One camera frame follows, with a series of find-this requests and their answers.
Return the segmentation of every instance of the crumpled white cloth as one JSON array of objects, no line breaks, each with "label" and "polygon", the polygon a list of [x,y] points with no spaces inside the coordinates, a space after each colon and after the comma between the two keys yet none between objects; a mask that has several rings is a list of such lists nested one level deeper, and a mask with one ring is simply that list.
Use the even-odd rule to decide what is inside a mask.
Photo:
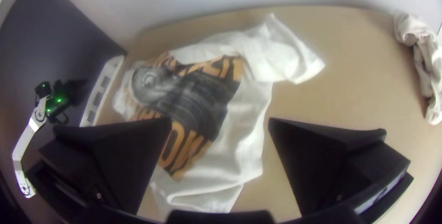
[{"label": "crumpled white cloth", "polygon": [[[216,34],[169,53],[181,64],[222,55],[242,56],[246,61],[219,135],[204,156],[179,181],[157,166],[150,182],[161,221],[173,209],[228,213],[244,183],[262,175],[264,116],[273,82],[304,82],[318,74],[324,63],[273,14],[245,32]],[[124,115],[127,106],[118,99],[116,95],[114,109]]]},{"label": "crumpled white cloth", "polygon": [[419,17],[401,11],[393,13],[396,39],[413,46],[414,66],[422,95],[429,98],[425,119],[432,125],[442,121],[442,46],[437,35]]}]

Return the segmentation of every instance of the barcode label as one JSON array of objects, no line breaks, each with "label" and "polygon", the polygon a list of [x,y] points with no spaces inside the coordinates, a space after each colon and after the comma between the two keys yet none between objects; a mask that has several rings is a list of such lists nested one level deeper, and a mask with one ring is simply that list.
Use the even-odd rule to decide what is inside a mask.
[{"label": "barcode label", "polygon": [[101,92],[97,92],[95,98],[93,99],[92,105],[98,107],[100,105],[101,99],[103,98],[103,94]]},{"label": "barcode label", "polygon": [[93,123],[93,120],[95,119],[95,111],[89,111],[89,114],[87,115],[87,121],[89,121],[90,123]]},{"label": "barcode label", "polygon": [[106,87],[108,86],[108,84],[109,84],[110,81],[111,81],[111,79],[110,79],[108,76],[105,76],[105,77],[103,78],[103,81],[101,82],[101,86],[102,86],[103,88],[106,88]]}]

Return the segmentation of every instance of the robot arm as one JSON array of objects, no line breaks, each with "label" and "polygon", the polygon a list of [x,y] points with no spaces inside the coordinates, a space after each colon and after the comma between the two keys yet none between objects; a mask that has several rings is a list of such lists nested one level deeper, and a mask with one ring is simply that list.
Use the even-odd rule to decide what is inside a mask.
[{"label": "robot arm", "polygon": [[31,117],[29,118],[28,125],[20,136],[20,139],[12,152],[12,162],[14,165],[18,186],[26,198],[31,198],[34,196],[35,189],[23,172],[22,157],[34,134],[45,124],[47,120],[45,114],[47,97],[48,96],[44,96],[39,100],[37,107],[34,109]]}]

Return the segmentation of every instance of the gray wall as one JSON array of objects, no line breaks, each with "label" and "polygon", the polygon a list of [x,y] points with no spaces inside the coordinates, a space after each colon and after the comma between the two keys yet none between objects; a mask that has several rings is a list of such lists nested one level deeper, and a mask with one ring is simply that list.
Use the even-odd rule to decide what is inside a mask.
[{"label": "gray wall", "polygon": [[[34,109],[35,86],[57,79],[89,79],[93,85],[107,59],[122,52],[69,0],[17,0],[6,16],[0,29],[0,170],[34,223],[58,219],[38,194],[22,196],[12,167],[12,150]],[[66,111],[70,125],[79,125],[85,103]],[[47,123],[28,147],[24,169],[38,160],[36,150],[51,139],[52,125]]]}]

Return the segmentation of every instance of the table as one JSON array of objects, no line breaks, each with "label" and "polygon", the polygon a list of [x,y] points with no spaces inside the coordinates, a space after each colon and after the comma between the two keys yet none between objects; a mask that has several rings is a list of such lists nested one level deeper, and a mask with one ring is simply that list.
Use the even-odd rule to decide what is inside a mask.
[{"label": "table", "polygon": [[[263,175],[245,184],[232,211],[267,209],[277,222],[301,216],[267,131],[271,116],[356,130],[386,129],[385,142],[411,160],[408,172],[414,181],[378,222],[409,223],[442,168],[442,124],[431,126],[425,121],[426,105],[412,53],[395,40],[393,20],[387,14],[344,7],[282,6],[221,13],[145,30],[129,49],[109,95],[120,86],[123,72],[133,61],[211,34],[246,29],[261,23],[270,12],[315,51],[326,67],[300,85],[274,84],[263,126]],[[105,101],[99,124],[122,121],[111,101],[111,97]],[[138,214],[158,217],[149,189]]]}]

